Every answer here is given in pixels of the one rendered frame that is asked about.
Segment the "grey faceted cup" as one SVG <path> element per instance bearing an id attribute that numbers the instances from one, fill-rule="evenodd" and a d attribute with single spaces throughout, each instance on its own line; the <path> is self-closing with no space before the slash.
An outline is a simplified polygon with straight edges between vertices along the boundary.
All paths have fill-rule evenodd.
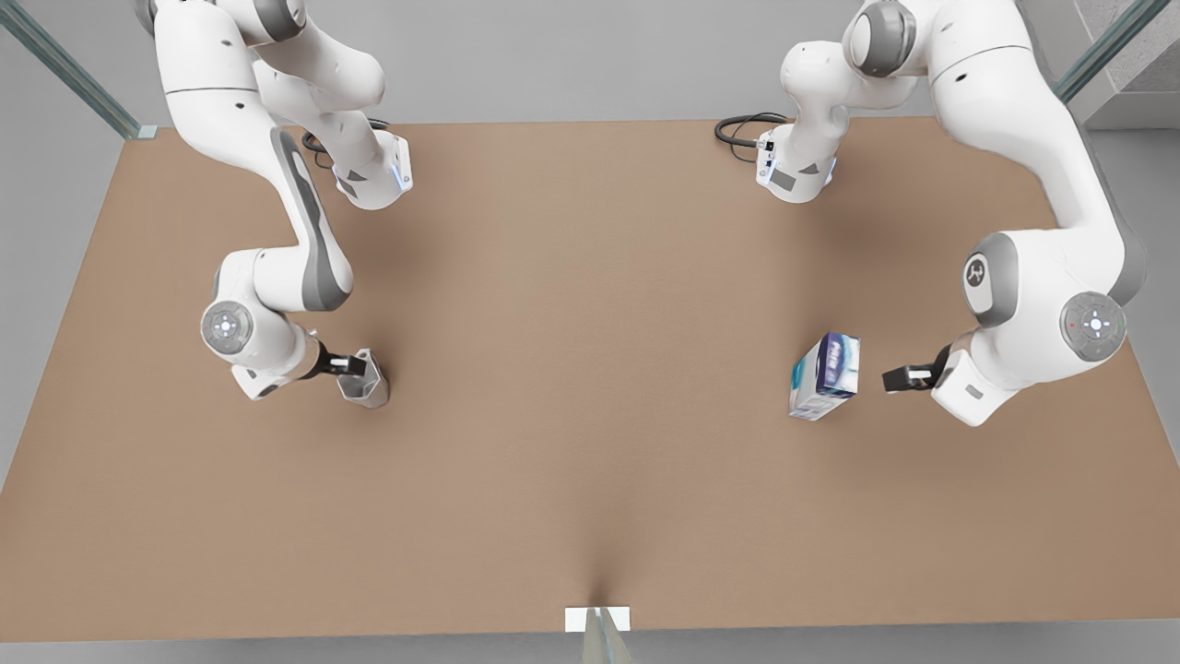
<path id="1" fill-rule="evenodd" d="M 337 375 L 337 388 L 346 402 L 366 409 L 382 408 L 389 400 L 389 382 L 368 348 L 348 359 L 348 372 Z"/>

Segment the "silver frame post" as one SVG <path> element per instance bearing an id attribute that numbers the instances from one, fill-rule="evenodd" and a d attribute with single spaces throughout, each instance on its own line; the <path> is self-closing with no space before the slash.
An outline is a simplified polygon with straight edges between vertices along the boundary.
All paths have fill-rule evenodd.
<path id="1" fill-rule="evenodd" d="M 622 635 L 631 630 L 631 609 L 564 609 L 565 632 L 582 632 L 579 664 L 635 664 Z"/>
<path id="2" fill-rule="evenodd" d="M 1054 85 L 1058 100 L 1073 101 L 1169 4 L 1172 0 L 1132 0 Z"/>
<path id="3" fill-rule="evenodd" d="M 0 0 L 0 27 L 21 42 L 38 63 L 71 88 L 122 139 L 151 140 L 159 133 L 155 125 L 137 121 L 17 0 Z"/>

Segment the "blue and white printed box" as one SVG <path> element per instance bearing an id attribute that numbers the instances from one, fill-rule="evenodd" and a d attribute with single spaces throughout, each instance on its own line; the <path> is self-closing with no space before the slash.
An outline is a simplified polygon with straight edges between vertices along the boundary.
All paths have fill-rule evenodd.
<path id="1" fill-rule="evenodd" d="M 793 366 L 788 415 L 817 421 L 856 396 L 860 354 L 861 338 L 826 333 Z"/>

